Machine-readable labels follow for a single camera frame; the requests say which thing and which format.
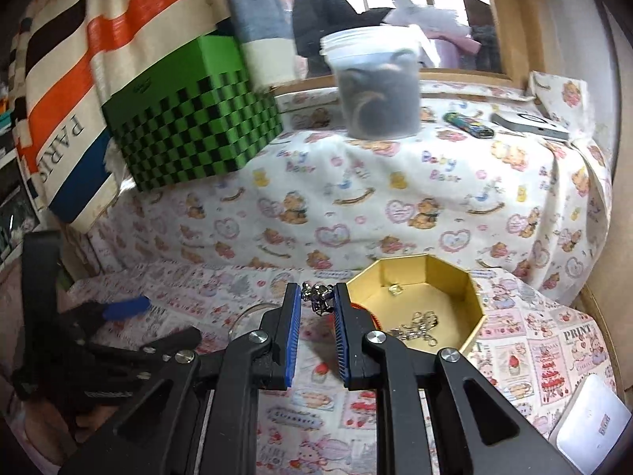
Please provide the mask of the yellow octagonal jewelry box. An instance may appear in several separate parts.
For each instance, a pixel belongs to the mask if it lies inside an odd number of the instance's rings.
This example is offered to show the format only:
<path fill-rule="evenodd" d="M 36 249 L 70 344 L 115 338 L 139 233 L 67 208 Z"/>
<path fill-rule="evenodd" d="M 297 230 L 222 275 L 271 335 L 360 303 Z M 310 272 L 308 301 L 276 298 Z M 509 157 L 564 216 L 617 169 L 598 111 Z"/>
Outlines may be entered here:
<path fill-rule="evenodd" d="M 379 328 L 415 350 L 472 350 L 485 322 L 468 271 L 432 255 L 383 258 L 347 282 L 353 304 Z"/>

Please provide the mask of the white rectangular device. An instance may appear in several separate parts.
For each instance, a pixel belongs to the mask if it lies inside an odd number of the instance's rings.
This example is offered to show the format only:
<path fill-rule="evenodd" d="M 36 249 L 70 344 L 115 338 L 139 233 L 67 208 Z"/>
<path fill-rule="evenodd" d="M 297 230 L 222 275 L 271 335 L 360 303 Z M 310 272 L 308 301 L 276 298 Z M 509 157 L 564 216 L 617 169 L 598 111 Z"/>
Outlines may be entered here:
<path fill-rule="evenodd" d="M 593 474 L 615 447 L 632 414 L 597 374 L 581 381 L 549 442 L 580 473 Z"/>

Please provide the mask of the green black checkered box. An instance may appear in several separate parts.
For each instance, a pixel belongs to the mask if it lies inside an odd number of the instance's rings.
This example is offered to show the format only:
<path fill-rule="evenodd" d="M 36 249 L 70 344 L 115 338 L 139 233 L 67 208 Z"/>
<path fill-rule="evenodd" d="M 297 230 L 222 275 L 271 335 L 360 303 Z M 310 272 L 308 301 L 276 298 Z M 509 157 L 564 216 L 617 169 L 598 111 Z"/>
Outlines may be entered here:
<path fill-rule="evenodd" d="M 283 130 L 231 36 L 200 36 L 134 78 L 103 114 L 138 190 L 244 168 Z"/>

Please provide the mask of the teddy bear print cloth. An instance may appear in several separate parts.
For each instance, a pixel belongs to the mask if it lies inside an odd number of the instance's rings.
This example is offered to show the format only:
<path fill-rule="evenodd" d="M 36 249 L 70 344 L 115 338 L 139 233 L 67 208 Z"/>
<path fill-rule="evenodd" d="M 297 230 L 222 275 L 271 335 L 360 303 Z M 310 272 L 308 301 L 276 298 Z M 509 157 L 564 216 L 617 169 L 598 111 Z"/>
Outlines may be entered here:
<path fill-rule="evenodd" d="M 80 240 L 92 269 L 143 262 L 355 270 L 431 254 L 500 267 L 561 304 L 588 279 L 607 238 L 612 182 L 579 129 L 553 142 L 495 127 L 476 139 L 445 120 L 549 110 L 576 127 L 580 80 L 541 75 L 553 96 L 425 80 L 407 139 L 353 139 L 333 88 L 278 98 L 283 131 L 240 171 L 151 192 L 128 190 Z"/>

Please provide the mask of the striped Paris tote bag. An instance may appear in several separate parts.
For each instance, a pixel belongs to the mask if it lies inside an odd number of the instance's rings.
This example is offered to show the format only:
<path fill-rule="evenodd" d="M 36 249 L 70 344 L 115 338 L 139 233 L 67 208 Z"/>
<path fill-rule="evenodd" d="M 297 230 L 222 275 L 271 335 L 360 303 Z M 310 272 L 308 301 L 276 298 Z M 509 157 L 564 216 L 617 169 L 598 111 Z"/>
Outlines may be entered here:
<path fill-rule="evenodd" d="M 228 26 L 256 90 L 296 77 L 281 0 L 33 0 L 12 42 L 9 102 L 35 199 L 80 233 L 113 203 L 102 113 L 114 93 L 177 48 Z"/>

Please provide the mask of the clear plastic lidded tub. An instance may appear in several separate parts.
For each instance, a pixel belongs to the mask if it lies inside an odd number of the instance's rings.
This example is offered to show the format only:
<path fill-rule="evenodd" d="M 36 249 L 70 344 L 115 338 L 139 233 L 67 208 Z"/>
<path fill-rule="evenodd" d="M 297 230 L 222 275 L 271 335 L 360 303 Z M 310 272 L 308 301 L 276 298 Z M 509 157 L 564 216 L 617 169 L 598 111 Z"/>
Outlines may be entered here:
<path fill-rule="evenodd" d="M 424 33 L 416 25 L 338 31 L 321 39 L 348 135 L 391 141 L 419 133 L 419 62 Z"/>

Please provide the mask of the grey flat phone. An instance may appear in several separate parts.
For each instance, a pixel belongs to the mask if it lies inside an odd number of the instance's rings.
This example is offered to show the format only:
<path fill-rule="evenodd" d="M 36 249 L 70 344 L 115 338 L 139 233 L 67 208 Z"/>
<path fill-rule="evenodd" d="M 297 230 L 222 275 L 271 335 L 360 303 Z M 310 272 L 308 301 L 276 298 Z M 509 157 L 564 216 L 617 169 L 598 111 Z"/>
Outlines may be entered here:
<path fill-rule="evenodd" d="M 570 133 L 562 125 L 546 118 L 525 112 L 498 112 L 490 115 L 493 124 L 505 127 L 513 132 L 525 132 L 535 134 L 559 142 L 568 142 Z"/>

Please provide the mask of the wooden window frame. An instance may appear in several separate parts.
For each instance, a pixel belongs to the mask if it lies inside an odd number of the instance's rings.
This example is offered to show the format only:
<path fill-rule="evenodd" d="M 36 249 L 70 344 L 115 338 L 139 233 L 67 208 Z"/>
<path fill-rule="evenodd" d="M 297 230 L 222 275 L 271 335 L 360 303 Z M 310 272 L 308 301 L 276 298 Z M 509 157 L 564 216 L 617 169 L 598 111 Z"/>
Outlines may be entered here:
<path fill-rule="evenodd" d="M 419 27 L 419 80 L 521 88 L 544 68 L 541 0 L 281 0 L 297 73 L 279 93 L 333 87 L 321 53 L 331 33 L 359 27 Z"/>

